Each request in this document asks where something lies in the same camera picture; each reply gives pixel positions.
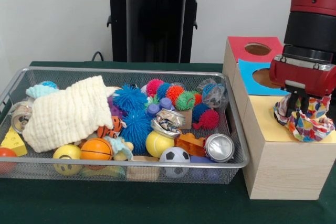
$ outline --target yellow ball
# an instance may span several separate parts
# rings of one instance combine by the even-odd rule
[[[55,151],[53,158],[80,159],[80,148],[73,144],[63,145]],[[65,176],[71,176],[78,173],[83,168],[83,166],[69,165],[69,164],[54,164],[54,168],[59,174]]]
[[[174,147],[174,140],[156,131],[152,131],[146,139],[146,149],[153,157],[160,157],[170,147]]]

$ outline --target green tablecloth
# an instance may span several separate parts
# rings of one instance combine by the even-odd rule
[[[220,64],[32,62],[32,66],[221,72]],[[336,223],[336,168],[317,201],[249,200],[230,185],[0,180],[0,223]]]

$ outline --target tiger plush toy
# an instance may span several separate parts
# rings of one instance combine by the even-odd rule
[[[106,126],[101,126],[97,129],[97,135],[99,138],[103,138],[105,136],[109,136],[111,138],[116,138],[119,136],[121,130],[126,128],[127,125],[123,122],[118,116],[112,116],[113,128],[109,129]]]

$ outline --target white towel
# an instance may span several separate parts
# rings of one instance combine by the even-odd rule
[[[23,137],[35,152],[85,139],[100,126],[113,128],[107,97],[114,92],[101,76],[35,100]]]

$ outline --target soccer ball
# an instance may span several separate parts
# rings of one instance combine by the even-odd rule
[[[171,147],[162,153],[160,162],[190,163],[190,157],[182,148]],[[185,167],[165,167],[164,175],[168,178],[183,178],[188,170]]]

